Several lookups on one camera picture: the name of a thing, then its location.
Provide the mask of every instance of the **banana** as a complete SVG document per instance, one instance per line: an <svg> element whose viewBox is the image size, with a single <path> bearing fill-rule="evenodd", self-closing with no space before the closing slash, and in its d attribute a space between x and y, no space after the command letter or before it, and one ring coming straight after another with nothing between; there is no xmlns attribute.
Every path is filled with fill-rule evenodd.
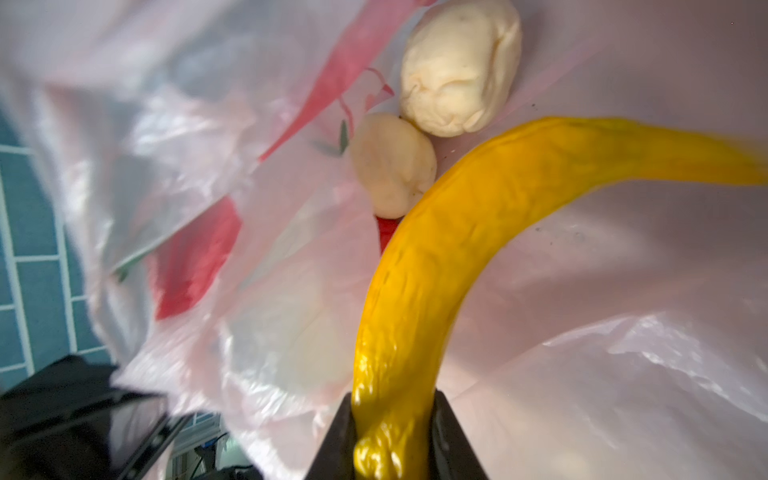
<svg viewBox="0 0 768 480"><path fill-rule="evenodd" d="M435 383L475 279L526 227L632 179L768 181L753 155L702 134L545 118L479 145L429 189L384 251L362 313L353 380L358 478L428 478Z"/></svg>

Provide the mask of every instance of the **white plastic bag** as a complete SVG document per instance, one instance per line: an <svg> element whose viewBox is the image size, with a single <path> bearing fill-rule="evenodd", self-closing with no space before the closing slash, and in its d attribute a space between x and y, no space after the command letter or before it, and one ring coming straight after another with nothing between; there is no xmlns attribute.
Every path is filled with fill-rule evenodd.
<svg viewBox="0 0 768 480"><path fill-rule="evenodd" d="M349 388L378 259L336 152L363 112L396 109L418 2L84 0L64 12L95 18L77 35L33 15L49 3L0 7L0 86L78 246L115 381L167 393L172 412L221 411L268 478L302 478ZM508 105L436 141L442 171L548 114L766 141L768 6L515 5L524 54ZM439 378L491 478L766 476L767 200L618 185L497 255Z"/></svg>

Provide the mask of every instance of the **tiled wall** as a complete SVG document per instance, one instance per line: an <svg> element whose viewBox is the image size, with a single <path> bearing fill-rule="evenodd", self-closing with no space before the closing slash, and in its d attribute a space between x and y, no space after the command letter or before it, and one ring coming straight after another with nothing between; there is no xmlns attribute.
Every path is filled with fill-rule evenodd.
<svg viewBox="0 0 768 480"><path fill-rule="evenodd" d="M69 353L110 356L91 331L78 258L28 161L0 116L0 387Z"/></svg>

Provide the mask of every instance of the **peeled potato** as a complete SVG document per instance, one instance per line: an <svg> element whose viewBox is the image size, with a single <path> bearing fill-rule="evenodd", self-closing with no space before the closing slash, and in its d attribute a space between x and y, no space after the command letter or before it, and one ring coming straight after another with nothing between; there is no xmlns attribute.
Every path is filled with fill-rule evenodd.
<svg viewBox="0 0 768 480"><path fill-rule="evenodd" d="M478 131L499 113L520 63L510 0L449 0L414 28L402 58L403 115L438 137Z"/></svg>
<svg viewBox="0 0 768 480"><path fill-rule="evenodd" d="M435 183L437 159L432 143L395 115L363 118L349 144L349 154L377 217L402 217Z"/></svg>

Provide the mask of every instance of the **beige round object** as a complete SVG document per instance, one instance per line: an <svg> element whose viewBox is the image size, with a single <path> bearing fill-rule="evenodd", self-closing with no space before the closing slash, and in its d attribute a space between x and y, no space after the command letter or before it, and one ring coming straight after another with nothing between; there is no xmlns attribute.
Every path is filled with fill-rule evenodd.
<svg viewBox="0 0 768 480"><path fill-rule="evenodd" d="M437 160L429 139L392 114L363 118L349 144L360 183L381 218L407 214L435 183Z"/></svg>
<svg viewBox="0 0 768 480"><path fill-rule="evenodd" d="M449 0L416 25L402 58L403 115L438 137L478 131L509 96L522 47L509 0Z"/></svg>

